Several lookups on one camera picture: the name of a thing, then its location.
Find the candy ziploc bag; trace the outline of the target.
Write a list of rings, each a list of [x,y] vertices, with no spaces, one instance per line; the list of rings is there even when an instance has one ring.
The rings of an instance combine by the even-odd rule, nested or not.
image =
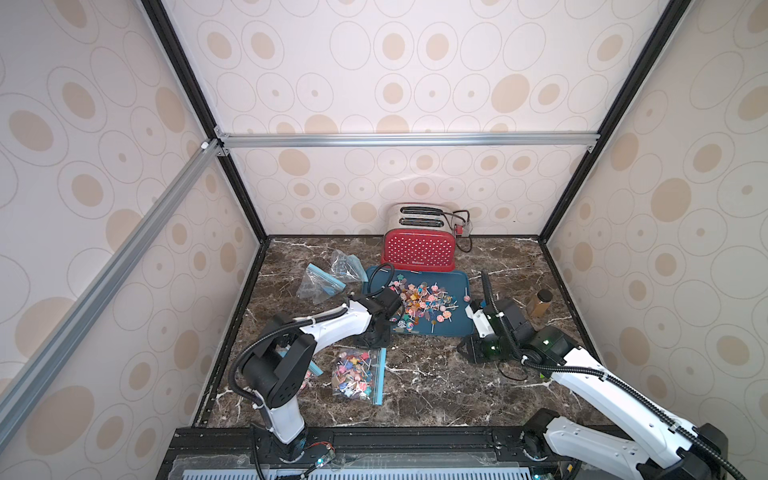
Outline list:
[[[338,352],[331,374],[332,393],[347,400],[383,403],[387,350],[346,348]]]
[[[345,284],[368,282],[368,275],[360,259],[341,250],[334,250],[331,255],[330,273]]]
[[[289,350],[287,348],[280,348],[277,350],[277,353],[282,358],[280,362],[281,372],[279,373],[279,377],[283,380],[285,385],[290,386],[294,380],[298,379],[297,366],[299,363],[293,357],[288,357]],[[322,374],[323,370],[314,361],[310,361],[304,376],[302,377],[302,383],[298,391],[305,391]]]
[[[318,305],[342,293],[345,289],[346,284],[344,282],[309,263],[304,271],[296,296]]]

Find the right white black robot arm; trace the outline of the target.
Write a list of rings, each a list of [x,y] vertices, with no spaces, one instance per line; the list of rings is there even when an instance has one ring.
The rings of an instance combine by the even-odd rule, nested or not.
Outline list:
[[[535,329],[513,302],[472,300],[474,331],[460,352],[472,363],[517,361],[570,389],[622,432],[617,437],[547,408],[524,424],[520,442],[532,461],[569,457],[621,479],[740,479],[728,438],[710,423],[696,426],[610,372],[555,326]]]

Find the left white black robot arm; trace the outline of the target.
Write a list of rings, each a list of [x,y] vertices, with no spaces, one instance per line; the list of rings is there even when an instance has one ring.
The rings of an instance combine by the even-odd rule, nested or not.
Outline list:
[[[277,314],[259,338],[237,356],[227,375],[229,389],[259,410],[281,458],[303,454],[307,427],[297,395],[313,356],[347,338],[365,347],[386,347],[400,295],[388,288],[352,295],[340,306],[315,315]]]

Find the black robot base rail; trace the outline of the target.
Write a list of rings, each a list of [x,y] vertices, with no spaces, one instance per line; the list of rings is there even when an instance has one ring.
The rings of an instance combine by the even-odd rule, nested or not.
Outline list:
[[[403,473],[439,469],[462,477],[471,469],[492,476],[507,467],[522,468],[528,478],[584,479],[591,464],[552,455],[534,461],[524,453],[522,429],[512,427],[312,427],[303,455],[292,462],[279,457],[275,442],[252,428],[181,428],[166,450],[157,473],[179,479],[189,470],[233,470],[238,477],[266,478],[298,474],[329,451],[330,461],[312,478],[353,478],[365,471]]]

